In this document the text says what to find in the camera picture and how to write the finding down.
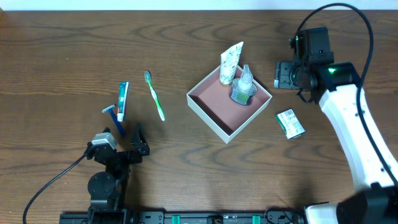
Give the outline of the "clear pump bottle green label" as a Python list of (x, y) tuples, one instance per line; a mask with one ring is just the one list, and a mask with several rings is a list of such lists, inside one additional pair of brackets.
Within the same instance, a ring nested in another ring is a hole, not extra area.
[(254, 78), (249, 65), (244, 64), (241, 76), (235, 78), (232, 82), (230, 98), (240, 105), (248, 105), (251, 97), (257, 92), (257, 87), (253, 81)]

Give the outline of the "white lotion tube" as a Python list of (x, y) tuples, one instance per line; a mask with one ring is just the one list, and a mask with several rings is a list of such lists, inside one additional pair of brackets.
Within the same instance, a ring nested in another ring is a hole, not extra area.
[(244, 42), (231, 46), (220, 55), (220, 83), (224, 86), (232, 84)]

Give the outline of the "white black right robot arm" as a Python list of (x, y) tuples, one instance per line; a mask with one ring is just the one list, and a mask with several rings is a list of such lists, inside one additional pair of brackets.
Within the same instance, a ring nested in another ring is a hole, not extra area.
[(397, 223), (397, 161), (388, 150), (350, 62), (336, 63), (325, 27), (289, 40), (291, 61), (276, 63), (275, 88), (311, 93), (332, 124), (347, 158), (356, 193), (339, 203), (306, 206), (296, 223)]

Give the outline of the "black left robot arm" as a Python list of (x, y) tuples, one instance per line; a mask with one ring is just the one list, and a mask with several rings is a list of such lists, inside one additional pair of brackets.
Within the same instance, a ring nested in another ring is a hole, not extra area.
[(91, 195), (88, 209), (89, 221), (95, 218), (113, 218), (124, 215), (123, 205), (129, 180), (130, 166), (142, 162), (150, 154), (149, 145), (144, 137), (141, 123), (136, 124), (130, 142), (132, 149), (117, 151), (117, 141), (109, 128), (96, 134), (88, 143), (85, 156), (105, 166), (104, 172), (98, 172), (88, 182)]

